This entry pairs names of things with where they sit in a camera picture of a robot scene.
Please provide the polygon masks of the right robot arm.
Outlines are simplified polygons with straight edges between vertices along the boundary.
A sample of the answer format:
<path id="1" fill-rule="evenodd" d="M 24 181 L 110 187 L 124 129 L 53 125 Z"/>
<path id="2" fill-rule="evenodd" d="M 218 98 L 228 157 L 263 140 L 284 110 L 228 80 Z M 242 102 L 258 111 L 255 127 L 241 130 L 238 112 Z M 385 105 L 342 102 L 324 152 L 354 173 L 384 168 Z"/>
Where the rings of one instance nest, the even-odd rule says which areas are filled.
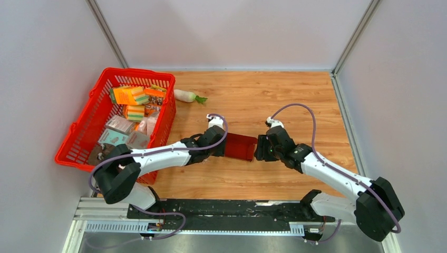
<path id="1" fill-rule="evenodd" d="M 258 161 L 281 161 L 286 167 L 317 178 L 343 195 L 310 191 L 302 198 L 304 203 L 300 207 L 306 220 L 333 217 L 354 223 L 369 238 L 383 241 L 389 233 L 397 231 L 397 223 L 405 215 L 388 180 L 382 177 L 373 180 L 340 167 L 311 146 L 296 144 L 280 125 L 258 136 L 254 157 Z"/>

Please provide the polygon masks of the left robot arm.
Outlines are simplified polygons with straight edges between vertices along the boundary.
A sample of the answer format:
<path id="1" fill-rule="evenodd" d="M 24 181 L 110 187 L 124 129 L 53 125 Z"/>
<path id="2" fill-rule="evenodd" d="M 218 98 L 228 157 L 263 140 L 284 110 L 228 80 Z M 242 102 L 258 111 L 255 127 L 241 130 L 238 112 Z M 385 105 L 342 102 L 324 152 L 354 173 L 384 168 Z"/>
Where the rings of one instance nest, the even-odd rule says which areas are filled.
<path id="1" fill-rule="evenodd" d="M 90 173 L 89 186 L 93 187 L 95 180 L 107 204 L 127 203 L 147 218 L 156 218 L 161 204 L 152 189 L 137 183 L 137 179 L 165 168 L 202 163 L 225 145 L 227 134 L 227 130 L 214 125 L 203 134 L 162 147 L 141 150 L 118 145 Z"/>

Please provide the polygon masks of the red paper box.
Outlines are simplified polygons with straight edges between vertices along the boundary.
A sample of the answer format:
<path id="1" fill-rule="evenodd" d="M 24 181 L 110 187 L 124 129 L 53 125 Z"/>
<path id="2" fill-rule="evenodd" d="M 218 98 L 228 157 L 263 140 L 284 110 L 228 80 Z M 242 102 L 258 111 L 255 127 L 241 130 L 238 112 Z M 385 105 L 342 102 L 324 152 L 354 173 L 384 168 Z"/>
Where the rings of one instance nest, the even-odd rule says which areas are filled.
<path id="1" fill-rule="evenodd" d="M 252 162 L 257 138 L 247 135 L 228 133 L 225 145 L 225 157 Z"/>

